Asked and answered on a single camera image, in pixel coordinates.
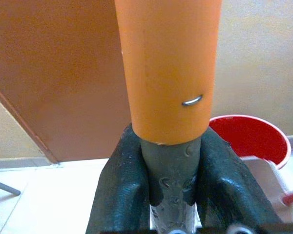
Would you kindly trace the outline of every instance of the gray pipe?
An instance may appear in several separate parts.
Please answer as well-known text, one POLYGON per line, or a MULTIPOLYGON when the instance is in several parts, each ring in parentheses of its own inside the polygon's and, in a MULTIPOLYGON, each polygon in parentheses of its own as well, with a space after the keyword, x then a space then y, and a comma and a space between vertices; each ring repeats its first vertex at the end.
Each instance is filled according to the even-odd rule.
POLYGON ((12 193, 12 194, 14 194, 16 196, 21 194, 21 192, 19 190, 14 189, 14 188, 12 188, 10 186, 7 186, 5 184, 2 184, 2 183, 0 183, 0 189, 5 190, 5 191, 7 191, 9 193, 12 193))
POLYGON ((194 231, 195 183, 201 138, 178 145, 141 139, 148 169, 151 220, 160 234, 194 231))

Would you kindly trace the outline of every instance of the beige wall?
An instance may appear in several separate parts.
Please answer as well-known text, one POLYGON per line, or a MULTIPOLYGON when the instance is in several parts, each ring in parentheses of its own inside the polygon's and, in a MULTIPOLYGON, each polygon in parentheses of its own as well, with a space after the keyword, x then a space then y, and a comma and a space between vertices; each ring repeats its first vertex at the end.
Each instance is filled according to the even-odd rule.
POLYGON ((44 155, 0 103, 0 158, 33 157, 44 157, 44 155))
POLYGON ((213 116, 264 118, 293 135, 293 0, 223 0, 213 116))

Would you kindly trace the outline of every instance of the floor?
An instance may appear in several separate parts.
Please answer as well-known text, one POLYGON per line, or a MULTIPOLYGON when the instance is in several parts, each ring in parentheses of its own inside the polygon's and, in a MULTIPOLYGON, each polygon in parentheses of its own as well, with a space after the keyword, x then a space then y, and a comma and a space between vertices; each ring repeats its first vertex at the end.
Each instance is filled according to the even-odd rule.
MULTIPOLYGON (((13 196, 0 190, 0 234, 84 234, 106 161, 0 170, 0 182, 22 192, 13 196)), ((293 190, 293 151, 279 172, 293 190)))

